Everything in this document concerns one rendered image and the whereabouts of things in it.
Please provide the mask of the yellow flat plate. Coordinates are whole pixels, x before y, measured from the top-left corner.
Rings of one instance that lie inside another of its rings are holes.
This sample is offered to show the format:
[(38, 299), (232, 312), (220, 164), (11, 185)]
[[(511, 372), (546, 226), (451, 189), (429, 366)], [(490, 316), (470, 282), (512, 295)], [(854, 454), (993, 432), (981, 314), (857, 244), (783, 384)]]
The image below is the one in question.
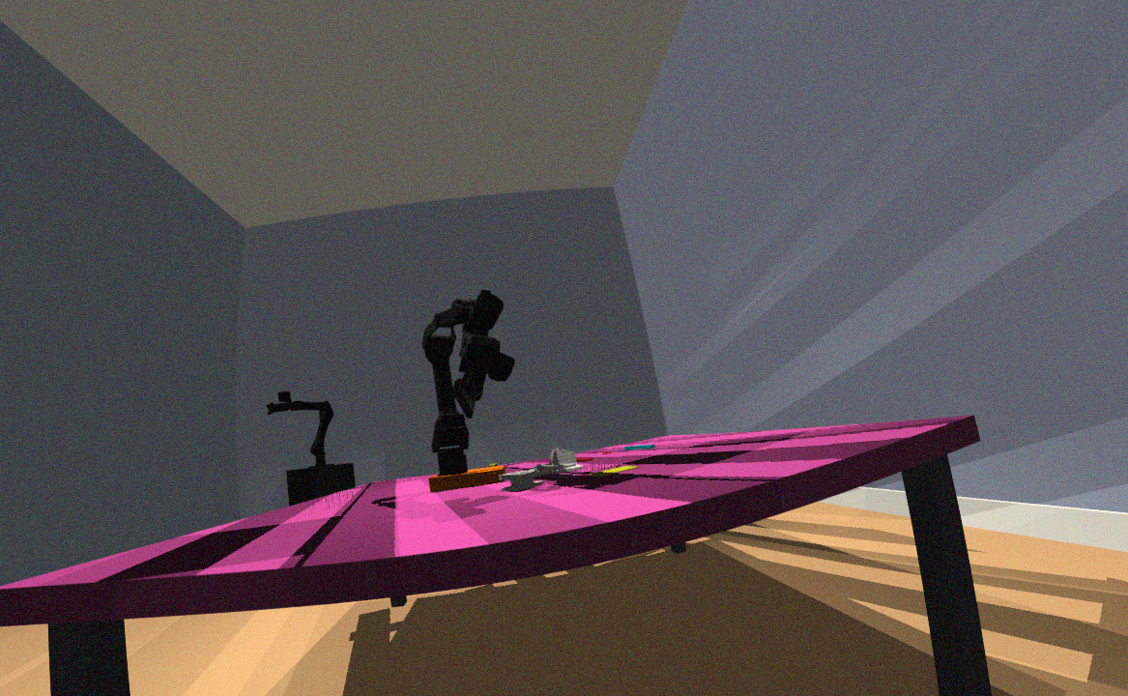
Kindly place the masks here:
[(603, 476), (603, 475), (609, 475), (609, 473), (616, 473), (616, 472), (625, 472), (625, 470), (634, 470), (634, 468), (638, 468), (638, 467), (640, 467), (640, 466), (634, 466), (634, 467), (631, 467), (631, 466), (622, 466), (620, 468), (616, 468), (616, 470), (607, 470), (607, 472), (597, 472), (597, 473), (589, 473), (589, 476)]

